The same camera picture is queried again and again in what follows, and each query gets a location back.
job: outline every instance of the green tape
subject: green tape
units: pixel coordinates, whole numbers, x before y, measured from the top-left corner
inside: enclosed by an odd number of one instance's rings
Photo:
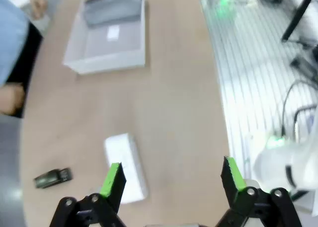
[[[106,176],[104,184],[103,184],[103,186],[102,186],[102,188],[100,190],[100,194],[103,197],[109,197],[110,196],[111,190],[112,190],[112,187],[113,187],[113,184],[114,184],[114,180],[115,180],[115,177],[116,177],[116,173],[118,172],[118,169],[119,169],[119,165],[120,165],[120,163],[113,163],[110,166],[110,169],[108,171],[108,174]]]
[[[238,191],[243,190],[246,187],[246,183],[245,183],[245,181],[244,181],[244,179],[239,171],[237,163],[235,162],[233,157],[226,157],[226,159],[229,162],[229,166],[231,169],[231,173],[232,173],[235,187],[238,189]]]

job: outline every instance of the blue shirt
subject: blue shirt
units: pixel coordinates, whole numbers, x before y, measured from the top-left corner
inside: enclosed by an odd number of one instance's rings
[[[20,56],[27,33],[29,19],[9,0],[0,0],[0,86]]]

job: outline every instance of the wooden table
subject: wooden table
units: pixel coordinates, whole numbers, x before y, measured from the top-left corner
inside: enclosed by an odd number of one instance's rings
[[[228,208],[220,173],[228,154],[218,79],[199,0],[147,0],[147,65],[80,76],[62,65],[80,0],[62,0],[34,68],[22,128],[26,222],[46,227],[59,200],[96,191],[103,141],[134,135],[150,195],[123,205],[128,227],[214,226]],[[74,179],[35,189],[33,178],[70,167]]]

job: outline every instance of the open box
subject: open box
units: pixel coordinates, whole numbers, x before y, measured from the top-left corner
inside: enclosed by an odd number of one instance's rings
[[[84,0],[75,16],[64,65],[79,74],[145,66],[145,0],[136,21],[88,27]]]

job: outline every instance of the screw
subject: screw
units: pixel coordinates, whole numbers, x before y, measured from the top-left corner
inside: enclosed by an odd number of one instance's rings
[[[282,196],[282,192],[280,190],[277,190],[274,192],[275,196],[281,197]]]
[[[92,198],[91,198],[91,201],[93,202],[96,202],[98,200],[98,196],[94,195]]]
[[[67,206],[71,205],[71,203],[72,203],[72,200],[71,200],[71,199],[68,199],[68,200],[66,201],[66,205],[67,205]]]
[[[252,196],[252,195],[255,194],[255,191],[250,188],[250,189],[247,190],[247,193]]]

